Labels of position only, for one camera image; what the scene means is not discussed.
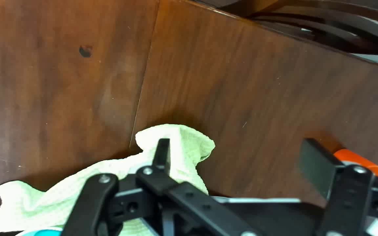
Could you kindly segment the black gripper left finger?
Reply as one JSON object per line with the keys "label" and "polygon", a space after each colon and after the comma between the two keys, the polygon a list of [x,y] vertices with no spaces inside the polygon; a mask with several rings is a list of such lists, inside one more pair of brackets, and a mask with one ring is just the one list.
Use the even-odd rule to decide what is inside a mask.
{"label": "black gripper left finger", "polygon": [[120,181],[90,177],[62,230],[62,236],[119,236],[140,219],[158,236],[260,236],[234,212],[190,183],[170,176],[171,145],[158,142],[154,160]]}

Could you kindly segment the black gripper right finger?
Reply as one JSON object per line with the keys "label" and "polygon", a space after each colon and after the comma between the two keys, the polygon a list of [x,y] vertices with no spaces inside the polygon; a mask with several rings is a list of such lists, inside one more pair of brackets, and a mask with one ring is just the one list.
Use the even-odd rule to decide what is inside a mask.
{"label": "black gripper right finger", "polygon": [[318,141],[300,151],[305,177],[327,201],[317,236],[378,236],[378,176],[363,164],[344,164]]}

